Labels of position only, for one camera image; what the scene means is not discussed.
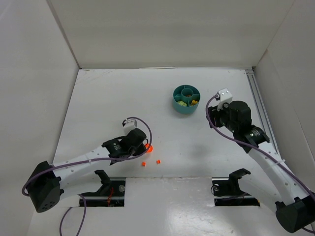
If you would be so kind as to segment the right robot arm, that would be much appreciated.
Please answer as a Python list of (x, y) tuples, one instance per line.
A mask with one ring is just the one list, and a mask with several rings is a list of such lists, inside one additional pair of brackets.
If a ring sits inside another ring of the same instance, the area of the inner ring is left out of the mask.
[(217, 197), (249, 194), (261, 201), (276, 215), (279, 224), (289, 233), (305, 230), (315, 221), (315, 194), (284, 163), (270, 143), (269, 137), (252, 124), (251, 109), (243, 101), (221, 100), (206, 105), (206, 119), (215, 131), (225, 127), (236, 142), (264, 171), (272, 182), (269, 187), (241, 168), (228, 178), (214, 180), (212, 190)]

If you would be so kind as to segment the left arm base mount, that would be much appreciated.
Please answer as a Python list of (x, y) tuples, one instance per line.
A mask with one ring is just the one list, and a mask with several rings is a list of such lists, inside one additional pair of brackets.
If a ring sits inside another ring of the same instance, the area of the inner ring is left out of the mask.
[(92, 177), (93, 183), (100, 184), (100, 187), (82, 193), (88, 207), (125, 206), (126, 178), (110, 178), (104, 170), (96, 170)]

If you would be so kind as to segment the light green curved lego brick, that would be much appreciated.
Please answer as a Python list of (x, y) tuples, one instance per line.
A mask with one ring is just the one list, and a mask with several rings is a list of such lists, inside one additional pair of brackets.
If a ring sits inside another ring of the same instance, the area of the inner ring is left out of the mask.
[(180, 106), (187, 107), (187, 104), (184, 101), (177, 102)]

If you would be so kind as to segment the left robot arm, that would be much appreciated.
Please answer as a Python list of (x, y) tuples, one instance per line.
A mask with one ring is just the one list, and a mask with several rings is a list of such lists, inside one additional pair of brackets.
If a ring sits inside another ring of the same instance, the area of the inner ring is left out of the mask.
[(96, 149), (71, 160), (49, 164), (39, 163), (22, 189), (30, 197), (38, 213), (46, 212), (60, 200), (73, 195), (97, 193), (104, 195), (112, 181), (105, 164), (132, 160), (145, 154), (152, 136), (135, 128), (125, 136), (116, 137)]

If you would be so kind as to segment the orange plastic ring disc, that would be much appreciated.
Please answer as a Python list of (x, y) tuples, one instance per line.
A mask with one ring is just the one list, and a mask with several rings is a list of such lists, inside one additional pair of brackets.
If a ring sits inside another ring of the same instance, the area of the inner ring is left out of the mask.
[(153, 151), (153, 146), (145, 144), (146, 153), (151, 153)]

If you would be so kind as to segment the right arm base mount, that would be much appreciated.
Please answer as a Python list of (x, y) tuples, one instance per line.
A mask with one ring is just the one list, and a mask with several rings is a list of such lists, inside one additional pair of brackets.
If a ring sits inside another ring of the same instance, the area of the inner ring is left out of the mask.
[(229, 174), (228, 177), (213, 177), (211, 193), (214, 195), (216, 207), (259, 207), (260, 202), (250, 194), (243, 192), (238, 184), (245, 175), (250, 175), (250, 171), (242, 168)]

